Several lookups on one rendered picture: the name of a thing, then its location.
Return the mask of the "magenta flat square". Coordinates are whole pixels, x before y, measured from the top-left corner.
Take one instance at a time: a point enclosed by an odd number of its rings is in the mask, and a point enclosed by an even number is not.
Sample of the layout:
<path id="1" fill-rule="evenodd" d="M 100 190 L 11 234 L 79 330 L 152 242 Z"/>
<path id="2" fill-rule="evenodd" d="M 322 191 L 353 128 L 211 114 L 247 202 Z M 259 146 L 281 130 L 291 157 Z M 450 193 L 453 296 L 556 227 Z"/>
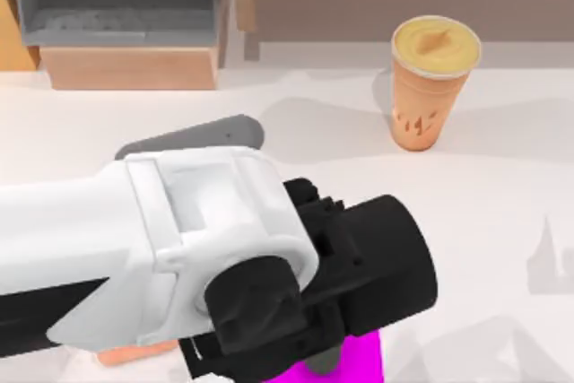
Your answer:
<path id="1" fill-rule="evenodd" d="M 301 361 L 265 383 L 385 383 L 379 332 L 347 336 L 338 365 L 326 375 L 312 372 Z"/>

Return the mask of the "salmon-coloured box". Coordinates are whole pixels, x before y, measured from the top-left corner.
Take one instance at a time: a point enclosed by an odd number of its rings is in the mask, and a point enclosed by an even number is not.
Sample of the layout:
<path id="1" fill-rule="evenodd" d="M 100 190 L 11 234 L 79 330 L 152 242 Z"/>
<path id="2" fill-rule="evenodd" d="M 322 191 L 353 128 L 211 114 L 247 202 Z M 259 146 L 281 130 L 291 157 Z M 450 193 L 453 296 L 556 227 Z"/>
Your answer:
<path id="1" fill-rule="evenodd" d="M 114 367 L 162 355 L 175 350 L 177 347 L 178 342 L 176 340 L 144 346 L 130 345 L 97 353 L 96 358 L 103 366 Z"/>

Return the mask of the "pale wooden drawer front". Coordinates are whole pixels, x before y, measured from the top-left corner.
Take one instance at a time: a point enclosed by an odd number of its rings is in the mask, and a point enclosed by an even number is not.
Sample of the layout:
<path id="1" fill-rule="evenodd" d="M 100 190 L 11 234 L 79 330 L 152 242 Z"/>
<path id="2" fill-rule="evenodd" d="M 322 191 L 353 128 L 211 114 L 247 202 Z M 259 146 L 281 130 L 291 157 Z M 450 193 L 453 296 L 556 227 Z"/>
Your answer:
<path id="1" fill-rule="evenodd" d="M 217 87 L 227 39 L 207 47 L 42 47 L 51 85 L 69 91 L 183 91 Z"/>

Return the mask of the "orange cup with yellow cream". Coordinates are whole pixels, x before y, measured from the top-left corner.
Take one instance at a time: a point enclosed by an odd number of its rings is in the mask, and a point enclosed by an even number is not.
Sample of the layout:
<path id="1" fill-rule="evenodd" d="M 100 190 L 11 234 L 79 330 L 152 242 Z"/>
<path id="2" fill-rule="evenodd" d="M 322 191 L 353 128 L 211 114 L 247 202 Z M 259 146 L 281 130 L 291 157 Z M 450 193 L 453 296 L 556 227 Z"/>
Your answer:
<path id="1" fill-rule="evenodd" d="M 439 15 L 401 23 L 391 39 L 391 133 L 408 151 L 425 151 L 439 139 L 457 96 L 481 59 L 477 34 Z"/>

